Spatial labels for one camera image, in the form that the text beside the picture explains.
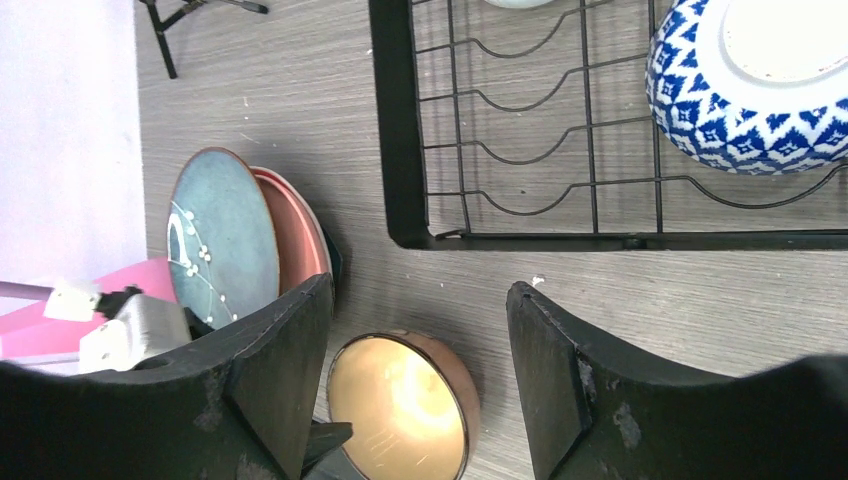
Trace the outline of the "pink cream plate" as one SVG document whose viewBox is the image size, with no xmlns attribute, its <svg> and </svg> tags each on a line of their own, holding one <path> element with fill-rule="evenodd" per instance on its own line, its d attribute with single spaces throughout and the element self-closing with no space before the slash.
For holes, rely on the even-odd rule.
<svg viewBox="0 0 848 480">
<path fill-rule="evenodd" d="M 308 202 L 279 173 L 258 166 L 250 170 L 265 197 L 274 225 L 280 293 L 314 275 L 334 275 L 327 238 Z"/>
</svg>

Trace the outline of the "light green bowl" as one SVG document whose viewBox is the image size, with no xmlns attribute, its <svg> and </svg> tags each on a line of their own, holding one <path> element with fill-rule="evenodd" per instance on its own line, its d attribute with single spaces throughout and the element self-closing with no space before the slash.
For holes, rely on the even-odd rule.
<svg viewBox="0 0 848 480">
<path fill-rule="evenodd" d="M 554 0 L 485 0 L 486 3 L 498 8 L 526 10 L 547 5 Z"/>
</svg>

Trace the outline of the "blue floral plate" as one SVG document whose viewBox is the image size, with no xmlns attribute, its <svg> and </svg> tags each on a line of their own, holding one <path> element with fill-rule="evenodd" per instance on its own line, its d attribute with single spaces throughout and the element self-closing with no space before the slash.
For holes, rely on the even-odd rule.
<svg viewBox="0 0 848 480">
<path fill-rule="evenodd" d="M 236 154 L 210 147 L 185 164 L 170 199 L 166 254 L 177 302 L 212 329 L 279 297 L 279 250 L 269 207 Z"/>
</svg>

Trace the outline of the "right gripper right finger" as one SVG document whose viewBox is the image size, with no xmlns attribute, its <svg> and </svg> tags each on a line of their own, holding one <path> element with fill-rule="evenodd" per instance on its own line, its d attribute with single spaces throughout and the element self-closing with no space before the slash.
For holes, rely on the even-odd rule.
<svg viewBox="0 0 848 480">
<path fill-rule="evenodd" d="M 847 475 L 843 355 L 731 377 L 639 348 L 524 282 L 506 309 L 538 479 Z"/>
</svg>

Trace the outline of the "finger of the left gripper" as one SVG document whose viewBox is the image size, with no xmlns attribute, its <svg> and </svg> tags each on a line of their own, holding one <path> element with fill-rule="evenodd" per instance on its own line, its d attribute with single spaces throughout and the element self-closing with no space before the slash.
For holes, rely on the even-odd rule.
<svg viewBox="0 0 848 480">
<path fill-rule="evenodd" d="M 325 457 L 340 449 L 353 436 L 350 422 L 320 422 L 313 420 L 301 468 L 301 478 L 315 469 Z"/>
</svg>

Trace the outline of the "brown speckled bowl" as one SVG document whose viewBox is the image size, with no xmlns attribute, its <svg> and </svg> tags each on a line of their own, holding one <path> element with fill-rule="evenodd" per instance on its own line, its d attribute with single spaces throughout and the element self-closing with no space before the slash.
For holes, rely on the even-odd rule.
<svg viewBox="0 0 848 480">
<path fill-rule="evenodd" d="M 413 331 L 360 335 L 327 376 L 333 422 L 349 423 L 343 452 L 366 479 L 459 479 L 480 437 L 480 397 L 462 360 Z"/>
</svg>

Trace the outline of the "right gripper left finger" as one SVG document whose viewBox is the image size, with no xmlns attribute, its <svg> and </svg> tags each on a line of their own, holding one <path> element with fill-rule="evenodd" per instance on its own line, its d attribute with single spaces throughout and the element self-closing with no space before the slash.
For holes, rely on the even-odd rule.
<svg viewBox="0 0 848 480">
<path fill-rule="evenodd" d="M 1 366 L 5 479 L 299 479 L 333 317 L 329 275 L 137 369 Z"/>
</svg>

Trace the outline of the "black wire dish rack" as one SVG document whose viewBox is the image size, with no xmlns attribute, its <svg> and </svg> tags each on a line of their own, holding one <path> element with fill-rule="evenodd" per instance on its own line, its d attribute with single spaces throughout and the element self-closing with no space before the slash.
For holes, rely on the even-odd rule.
<svg viewBox="0 0 848 480">
<path fill-rule="evenodd" d="M 843 250 L 845 162 L 736 175 L 645 95 L 666 1 L 368 5 L 386 223 L 417 250 Z"/>
</svg>

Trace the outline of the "blue white patterned bowl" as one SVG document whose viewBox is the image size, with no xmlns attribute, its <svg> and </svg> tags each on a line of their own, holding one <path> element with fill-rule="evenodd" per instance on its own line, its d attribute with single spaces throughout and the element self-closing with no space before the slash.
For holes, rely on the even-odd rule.
<svg viewBox="0 0 848 480">
<path fill-rule="evenodd" d="M 651 114 L 680 151 L 737 174 L 847 154 L 843 1 L 674 1 L 650 45 Z"/>
</svg>

